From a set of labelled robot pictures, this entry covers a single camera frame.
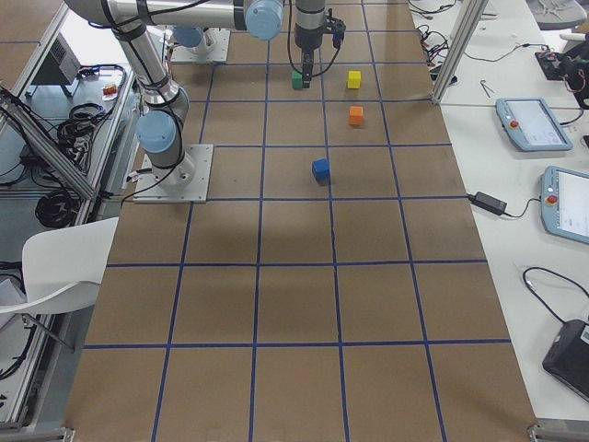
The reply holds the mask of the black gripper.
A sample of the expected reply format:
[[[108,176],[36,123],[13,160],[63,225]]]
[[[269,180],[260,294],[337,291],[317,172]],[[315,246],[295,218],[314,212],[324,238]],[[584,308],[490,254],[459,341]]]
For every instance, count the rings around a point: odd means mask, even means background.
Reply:
[[[301,49],[303,88],[309,88],[313,78],[314,53],[322,42],[325,27],[325,0],[296,0],[295,44]]]

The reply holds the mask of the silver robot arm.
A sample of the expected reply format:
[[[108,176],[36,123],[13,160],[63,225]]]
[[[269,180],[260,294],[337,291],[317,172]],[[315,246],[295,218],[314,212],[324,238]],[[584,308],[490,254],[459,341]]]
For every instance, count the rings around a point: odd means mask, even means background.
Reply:
[[[289,6],[304,87],[314,77],[314,55],[324,35],[338,28],[323,1],[70,1],[67,5],[90,24],[110,30],[137,74],[147,113],[139,118],[136,135],[151,163],[155,186],[165,190],[184,189],[194,178],[195,162],[182,138],[189,96],[172,79],[148,27],[244,30],[269,41],[280,32],[283,10]]]
[[[208,28],[175,26],[172,36],[180,46],[194,53],[211,52],[216,44],[216,37]]]

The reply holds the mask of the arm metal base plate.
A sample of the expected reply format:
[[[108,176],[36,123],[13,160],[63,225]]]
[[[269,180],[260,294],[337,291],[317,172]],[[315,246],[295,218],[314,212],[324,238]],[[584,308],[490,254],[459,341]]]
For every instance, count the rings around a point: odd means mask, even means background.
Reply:
[[[170,61],[173,64],[225,64],[229,29],[175,27]]]
[[[184,158],[170,176],[155,168],[141,174],[136,182],[133,201],[140,204],[205,203],[214,156],[212,144],[186,145]]]

